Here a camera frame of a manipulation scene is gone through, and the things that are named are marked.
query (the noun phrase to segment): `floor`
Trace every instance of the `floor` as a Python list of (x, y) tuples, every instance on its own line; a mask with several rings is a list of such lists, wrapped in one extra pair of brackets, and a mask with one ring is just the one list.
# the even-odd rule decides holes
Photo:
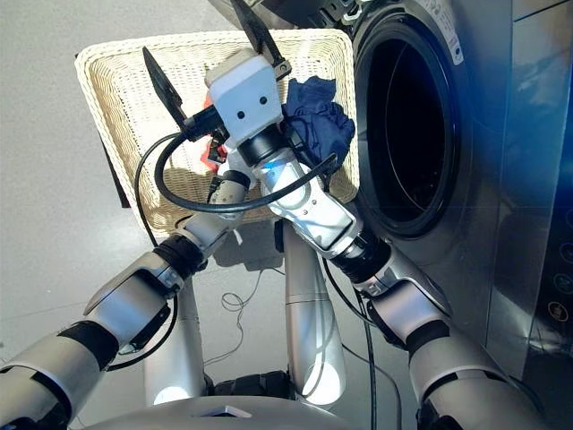
[[(81, 317), (93, 292), (148, 251), (145, 233), (120, 207), (73, 56), (99, 42), (230, 29), (206, 0), (0, 0), (0, 358)], [(281, 267), (269, 224), (244, 226), (197, 275), (194, 287), (205, 358), (238, 341), (226, 291), (247, 296), (259, 269)], [(338, 279), (348, 288), (340, 274)], [(284, 278), (265, 271), (244, 311), (244, 343), (208, 367), (215, 381), (285, 369)], [(333, 297), (343, 341), (365, 355), (363, 327)], [(405, 429), (415, 428), (407, 354), (375, 335), (378, 364), (398, 381)], [(369, 427), (367, 366), (346, 356), (347, 387), (332, 412)], [(395, 428), (390, 385), (378, 377), (379, 429)], [(140, 365), (104, 376), (80, 412), (82, 428), (144, 406)]]

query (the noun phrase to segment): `blue garment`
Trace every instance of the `blue garment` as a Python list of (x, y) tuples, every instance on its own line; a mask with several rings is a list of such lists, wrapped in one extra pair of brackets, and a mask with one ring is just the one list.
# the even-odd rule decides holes
[(334, 79), (327, 81), (313, 76), (304, 83), (291, 79), (283, 105), (285, 119), (306, 144), (314, 163), (320, 163), (332, 152), (337, 154), (332, 172), (342, 166), (355, 135), (354, 121), (332, 101), (335, 93)]

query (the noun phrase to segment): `laundry basket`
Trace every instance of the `laundry basket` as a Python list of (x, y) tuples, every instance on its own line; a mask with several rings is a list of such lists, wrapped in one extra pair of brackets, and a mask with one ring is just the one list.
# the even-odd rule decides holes
[[(293, 67), (293, 72), (278, 84), (282, 102), (287, 99), (289, 79), (304, 82), (314, 75), (336, 79), (335, 101), (355, 120), (353, 55), (347, 35), (339, 30), (275, 30), (271, 35)], [(87, 47), (78, 55), (75, 67), (81, 88), (140, 224), (133, 190), (135, 169), (153, 142), (178, 131), (153, 90), (143, 62), (143, 46), (157, 59), (182, 97), (184, 112), (190, 116), (206, 106), (205, 73), (237, 50), (251, 45), (242, 31), (208, 31), (109, 42)], [(201, 156), (209, 141), (206, 137), (185, 143), (167, 163), (165, 182), (176, 194), (193, 201), (206, 201), (213, 174)], [(161, 148), (148, 158), (141, 172), (140, 194), (152, 231), (166, 236), (175, 229), (179, 219), (192, 212), (166, 200), (154, 184), (153, 170)], [(355, 197), (358, 184), (355, 137), (344, 166), (332, 178), (330, 190), (340, 201), (348, 202)], [(248, 200), (260, 196), (256, 186), (249, 192)], [(261, 208), (248, 211), (244, 221), (271, 217), (272, 212)]]

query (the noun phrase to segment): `front-loading washing machine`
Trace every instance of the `front-loading washing machine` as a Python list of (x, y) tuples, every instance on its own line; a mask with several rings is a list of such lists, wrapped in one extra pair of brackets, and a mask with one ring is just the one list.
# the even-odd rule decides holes
[(573, 1), (251, 3), (349, 34), (363, 218), (571, 428)]

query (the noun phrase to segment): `red object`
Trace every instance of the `red object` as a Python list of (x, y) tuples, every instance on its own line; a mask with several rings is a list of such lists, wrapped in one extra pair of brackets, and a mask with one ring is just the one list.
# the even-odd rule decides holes
[[(205, 98), (205, 103), (203, 103), (203, 108), (208, 108), (211, 105), (212, 105), (212, 102), (211, 102), (211, 99), (209, 97), (209, 93), (207, 93), (207, 97)], [(211, 172), (213, 172), (213, 174), (216, 175), (218, 172), (218, 167), (220, 166), (220, 163), (212, 161), (209, 158), (209, 155), (211, 154), (211, 143), (212, 143), (212, 139), (210, 141), (207, 141), (207, 144), (205, 145), (205, 151), (201, 154), (201, 162), (205, 166), (207, 166), (207, 168)], [(227, 158), (227, 151), (225, 150), (223, 145), (220, 145), (217, 147), (217, 154), (222, 159)]]

